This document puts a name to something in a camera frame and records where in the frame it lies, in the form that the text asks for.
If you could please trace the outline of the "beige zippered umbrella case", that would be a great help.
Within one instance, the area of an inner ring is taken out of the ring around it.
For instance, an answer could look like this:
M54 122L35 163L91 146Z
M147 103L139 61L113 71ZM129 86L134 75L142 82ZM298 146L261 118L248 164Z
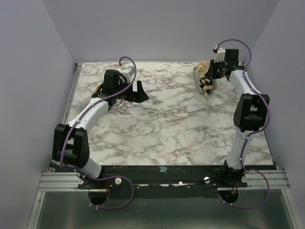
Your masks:
M211 94L215 89L215 83L212 79L202 77L197 70L197 67L193 69L195 87L200 94Z

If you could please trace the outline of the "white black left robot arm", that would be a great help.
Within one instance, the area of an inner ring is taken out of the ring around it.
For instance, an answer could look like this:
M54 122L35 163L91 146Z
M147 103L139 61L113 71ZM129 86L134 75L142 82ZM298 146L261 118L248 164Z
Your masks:
M90 157L88 133L118 100L142 103L148 100L141 81L135 80L135 68L106 70L102 84L87 106L67 124L55 127L52 159L60 165L74 166L82 173L99 178L102 166Z

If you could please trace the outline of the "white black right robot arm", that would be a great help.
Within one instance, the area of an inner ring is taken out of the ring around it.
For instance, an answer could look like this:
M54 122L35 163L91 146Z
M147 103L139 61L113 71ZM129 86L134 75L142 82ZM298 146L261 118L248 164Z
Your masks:
M226 78L240 96L233 117L236 127L234 143L224 162L226 174L240 175L254 135L261 132L269 121L270 97L260 93L250 81L245 66L238 60L238 49L216 46L213 52L214 59L198 62L194 68L194 82L197 91L208 97L216 80Z

